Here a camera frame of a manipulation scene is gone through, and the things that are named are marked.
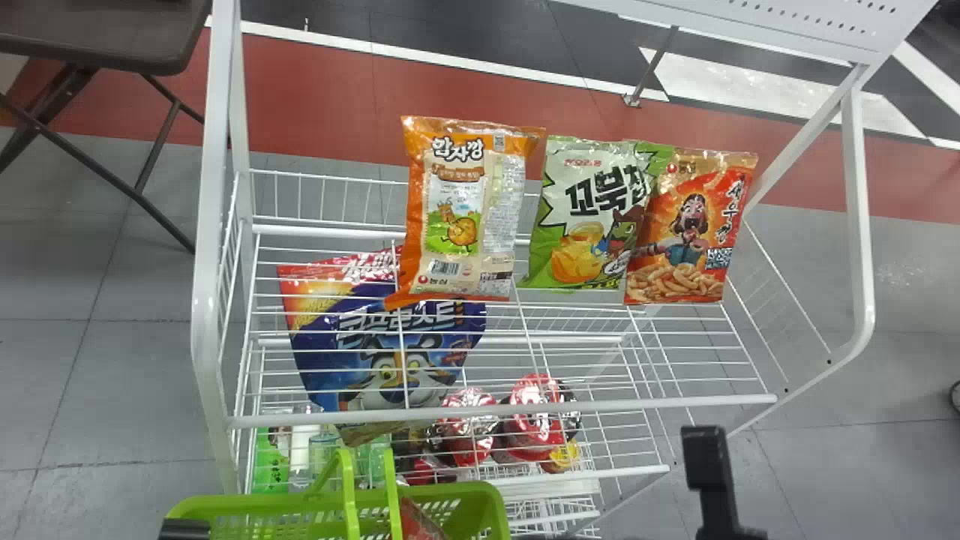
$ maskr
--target basket handle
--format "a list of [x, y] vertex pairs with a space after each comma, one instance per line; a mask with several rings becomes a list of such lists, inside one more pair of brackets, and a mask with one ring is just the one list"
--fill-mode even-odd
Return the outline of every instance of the basket handle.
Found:
[[393, 540], [403, 538], [403, 526], [400, 522], [400, 496], [396, 490], [396, 469], [394, 468], [394, 450], [383, 450], [383, 473], [386, 480], [387, 506], [390, 509], [390, 533]]
[[[390, 454], [390, 456], [390, 464], [393, 466], [393, 454]], [[360, 521], [357, 519], [356, 487], [353, 482], [353, 457], [350, 456], [349, 450], [346, 448], [337, 449], [332, 459], [327, 461], [324, 470], [317, 479], [303, 492], [303, 499], [306, 501], [320, 497], [323, 494], [324, 486], [338, 467], [343, 475], [343, 482], [341, 483], [343, 484], [344, 520], [347, 522], [347, 539], [357, 540], [360, 538]]]

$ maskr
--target cartoon character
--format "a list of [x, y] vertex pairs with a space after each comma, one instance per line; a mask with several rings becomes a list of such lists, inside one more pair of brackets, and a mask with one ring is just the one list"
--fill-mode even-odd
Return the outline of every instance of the cartoon character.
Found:
[[597, 249], [607, 254], [607, 260], [619, 258], [624, 250], [630, 251], [636, 243], [637, 224], [643, 219], [643, 207], [636, 206], [627, 213], [613, 209], [613, 223], [603, 239], [597, 243]]
[[660, 242], [647, 244], [641, 248], [645, 253], [641, 253], [648, 256], [665, 254], [667, 261], [673, 266], [681, 262], [696, 264], [709, 247], [709, 242], [699, 237], [707, 232], [708, 227], [707, 198], [700, 193], [691, 193], [684, 199], [684, 203], [677, 210], [677, 217], [670, 223], [670, 232], [676, 236], [668, 236]]
[[[424, 334], [416, 346], [408, 346], [406, 361], [407, 399], [410, 406], [439, 406], [440, 399], [446, 394], [450, 384], [457, 380], [456, 372], [437, 367], [430, 361], [427, 349], [441, 346], [443, 337], [437, 334]], [[371, 410], [399, 408], [404, 406], [403, 354], [399, 349], [386, 348], [376, 336], [372, 336], [364, 349], [382, 349], [374, 353], [363, 353], [364, 360], [370, 361], [370, 374], [366, 379], [348, 386], [350, 392], [339, 395], [340, 410]], [[442, 365], [457, 365], [457, 357], [444, 357]]]
[[477, 222], [469, 217], [457, 218], [453, 213], [453, 201], [447, 199], [437, 205], [440, 218], [450, 226], [446, 228], [446, 238], [454, 245], [468, 246], [477, 241]]

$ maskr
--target cartoon man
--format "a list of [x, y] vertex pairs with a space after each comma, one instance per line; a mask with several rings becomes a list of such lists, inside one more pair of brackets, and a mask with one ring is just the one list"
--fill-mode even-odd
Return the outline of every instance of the cartoon man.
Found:
[[696, 264], [709, 247], [709, 242], [699, 237], [706, 233], [707, 229], [707, 199], [700, 193], [691, 193], [680, 205], [677, 217], [670, 223], [670, 232], [676, 236], [668, 236], [660, 242], [647, 244], [640, 248], [643, 250], [641, 253], [648, 256], [664, 254], [673, 266], [681, 262]]

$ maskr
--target barcode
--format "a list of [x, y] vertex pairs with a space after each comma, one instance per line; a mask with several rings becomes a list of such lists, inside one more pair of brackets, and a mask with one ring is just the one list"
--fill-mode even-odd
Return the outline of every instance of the barcode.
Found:
[[430, 273], [440, 274], [442, 276], [455, 276], [460, 273], [460, 263], [434, 260], [430, 263]]

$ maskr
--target nutrition label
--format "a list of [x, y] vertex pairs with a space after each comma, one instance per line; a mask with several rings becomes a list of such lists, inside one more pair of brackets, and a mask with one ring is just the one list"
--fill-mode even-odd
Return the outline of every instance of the nutrition label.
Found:
[[523, 203], [526, 181], [524, 159], [520, 156], [496, 157], [488, 187], [487, 219], [484, 223], [483, 251], [488, 254], [512, 252]]

